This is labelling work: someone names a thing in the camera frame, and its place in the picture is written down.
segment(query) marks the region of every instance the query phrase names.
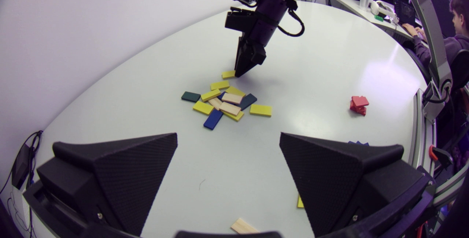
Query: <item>hand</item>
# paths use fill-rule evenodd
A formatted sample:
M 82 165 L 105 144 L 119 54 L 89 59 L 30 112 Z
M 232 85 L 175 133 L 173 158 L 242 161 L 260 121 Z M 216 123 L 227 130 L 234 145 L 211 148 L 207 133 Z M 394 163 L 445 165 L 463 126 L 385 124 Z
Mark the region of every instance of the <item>hand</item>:
M 404 27 L 404 29 L 406 29 L 407 32 L 409 32 L 409 34 L 414 37 L 414 36 L 417 36 L 418 33 L 417 33 L 417 30 L 414 28 L 414 26 L 408 24 L 408 23 L 405 23 L 402 25 L 402 27 Z
M 417 31 L 417 33 L 419 33 L 422 36 L 422 39 L 424 41 L 427 41 L 427 35 L 425 35 L 425 31 L 423 29 L 421 29 L 420 27 L 417 27 L 415 28 L 415 30 Z

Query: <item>person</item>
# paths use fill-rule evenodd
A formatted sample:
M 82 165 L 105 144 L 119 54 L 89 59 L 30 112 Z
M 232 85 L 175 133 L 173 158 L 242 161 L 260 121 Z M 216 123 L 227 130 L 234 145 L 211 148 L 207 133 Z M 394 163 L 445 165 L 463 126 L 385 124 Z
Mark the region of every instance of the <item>person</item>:
M 448 37 L 443 41 L 444 47 L 446 48 L 448 63 L 451 65 L 459 50 L 469 50 L 469 10 L 466 10 L 466 6 L 462 0 L 451 0 L 449 7 L 450 12 L 453 13 L 453 25 L 456 35 L 454 37 Z M 428 69 L 428 65 L 430 63 L 430 50 L 422 43 L 422 39 L 427 41 L 425 32 L 421 28 L 414 28 L 414 26 L 407 23 L 403 24 L 402 27 L 404 27 L 404 29 L 406 29 L 406 31 L 413 37 L 415 54 Z

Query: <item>laptop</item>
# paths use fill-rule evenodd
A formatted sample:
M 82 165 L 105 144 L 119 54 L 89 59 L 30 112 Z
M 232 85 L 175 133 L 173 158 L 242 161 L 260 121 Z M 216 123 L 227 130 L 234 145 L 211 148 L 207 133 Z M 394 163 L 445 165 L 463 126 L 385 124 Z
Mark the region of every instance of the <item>laptop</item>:
M 415 23 L 415 9 L 412 4 L 402 0 L 394 0 L 394 12 L 399 18 L 399 25 L 408 23 L 414 27 L 419 26 Z

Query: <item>green object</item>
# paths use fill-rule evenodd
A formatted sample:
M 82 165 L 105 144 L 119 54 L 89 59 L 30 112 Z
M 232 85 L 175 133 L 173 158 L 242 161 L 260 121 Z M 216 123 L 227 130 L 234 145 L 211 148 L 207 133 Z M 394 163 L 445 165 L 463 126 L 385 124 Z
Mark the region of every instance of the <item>green object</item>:
M 375 15 L 375 19 L 377 19 L 379 21 L 384 21 L 384 19 L 381 16 L 378 16 L 378 15 Z
M 186 91 L 181 97 L 181 99 L 183 99 L 183 100 L 188 100 L 188 101 L 192 101 L 192 102 L 198 101 L 199 98 L 200 98 L 200 94 L 192 93 L 192 92 L 188 92 L 188 91 Z

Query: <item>power adapter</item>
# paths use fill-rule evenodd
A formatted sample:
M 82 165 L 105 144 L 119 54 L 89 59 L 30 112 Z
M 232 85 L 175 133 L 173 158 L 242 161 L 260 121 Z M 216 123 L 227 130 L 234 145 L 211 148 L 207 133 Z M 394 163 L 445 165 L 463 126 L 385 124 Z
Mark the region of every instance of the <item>power adapter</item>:
M 15 163 L 13 164 L 11 183 L 18 190 L 21 188 L 28 176 L 29 154 L 31 150 L 32 149 L 30 149 L 27 144 L 23 144 L 16 156 Z

